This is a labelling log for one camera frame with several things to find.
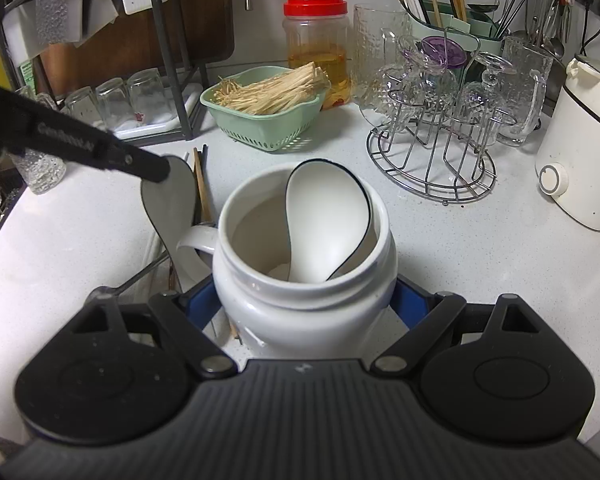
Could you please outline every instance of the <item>white ceramic mug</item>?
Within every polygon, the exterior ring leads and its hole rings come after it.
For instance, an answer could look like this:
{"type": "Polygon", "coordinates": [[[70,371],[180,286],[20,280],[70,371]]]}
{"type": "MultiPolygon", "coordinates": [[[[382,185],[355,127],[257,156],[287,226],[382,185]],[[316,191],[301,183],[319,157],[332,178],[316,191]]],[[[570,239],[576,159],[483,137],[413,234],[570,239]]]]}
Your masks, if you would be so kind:
{"type": "Polygon", "coordinates": [[[222,209],[218,228],[194,226],[178,254],[213,254],[216,292],[243,341],[259,357],[360,357],[366,336],[387,306],[397,277],[389,217],[375,189],[371,236],[361,262],[323,283],[290,283],[285,187],[297,163],[270,168],[242,183],[222,209]]]}

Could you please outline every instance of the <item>appliance knob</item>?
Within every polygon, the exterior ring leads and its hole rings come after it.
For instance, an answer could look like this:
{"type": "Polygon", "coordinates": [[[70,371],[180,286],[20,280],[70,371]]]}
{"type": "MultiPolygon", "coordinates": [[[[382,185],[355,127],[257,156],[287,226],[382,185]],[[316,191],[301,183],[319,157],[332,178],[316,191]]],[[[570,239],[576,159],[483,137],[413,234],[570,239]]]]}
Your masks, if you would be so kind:
{"type": "Polygon", "coordinates": [[[549,196],[560,196],[569,187],[569,175],[561,164],[546,164],[540,170],[540,189],[549,196]]]}

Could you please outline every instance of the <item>purple lid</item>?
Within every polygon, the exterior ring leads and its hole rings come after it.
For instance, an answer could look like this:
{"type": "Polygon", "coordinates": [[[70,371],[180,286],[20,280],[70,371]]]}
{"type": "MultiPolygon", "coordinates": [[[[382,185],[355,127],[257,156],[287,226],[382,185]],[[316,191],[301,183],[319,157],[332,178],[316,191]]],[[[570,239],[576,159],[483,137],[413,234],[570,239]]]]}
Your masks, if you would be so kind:
{"type": "MultiPolygon", "coordinates": [[[[442,36],[429,36],[422,40],[422,49],[427,56],[438,60],[440,63],[445,62],[445,38],[442,36]]],[[[446,39],[446,55],[448,63],[446,67],[449,69],[462,68],[466,63],[466,52],[455,41],[446,39]]]]}

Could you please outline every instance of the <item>plastic jar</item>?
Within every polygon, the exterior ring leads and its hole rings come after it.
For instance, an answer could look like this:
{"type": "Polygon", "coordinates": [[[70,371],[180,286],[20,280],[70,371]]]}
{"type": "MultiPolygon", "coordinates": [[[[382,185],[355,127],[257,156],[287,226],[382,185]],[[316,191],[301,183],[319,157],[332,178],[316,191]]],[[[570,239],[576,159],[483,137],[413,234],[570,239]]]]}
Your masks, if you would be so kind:
{"type": "Polygon", "coordinates": [[[287,0],[284,5],[289,68],[311,61],[323,69],[331,90],[322,108],[349,100],[347,3],[345,0],[287,0]]]}

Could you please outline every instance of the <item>green plastic basket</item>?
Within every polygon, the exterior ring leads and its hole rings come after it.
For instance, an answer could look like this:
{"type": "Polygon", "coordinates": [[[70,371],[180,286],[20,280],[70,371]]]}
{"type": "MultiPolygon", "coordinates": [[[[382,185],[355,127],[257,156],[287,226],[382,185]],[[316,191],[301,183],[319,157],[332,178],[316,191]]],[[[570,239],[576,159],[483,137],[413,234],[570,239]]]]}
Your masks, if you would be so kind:
{"type": "MultiPolygon", "coordinates": [[[[258,66],[231,76],[231,79],[246,86],[290,70],[283,66],[258,66]]],[[[311,101],[297,104],[286,112],[250,115],[213,102],[214,91],[218,86],[219,83],[205,90],[200,96],[200,102],[209,108],[218,127],[232,139],[266,152],[279,150],[304,132],[320,111],[326,94],[324,90],[311,101]]]]}

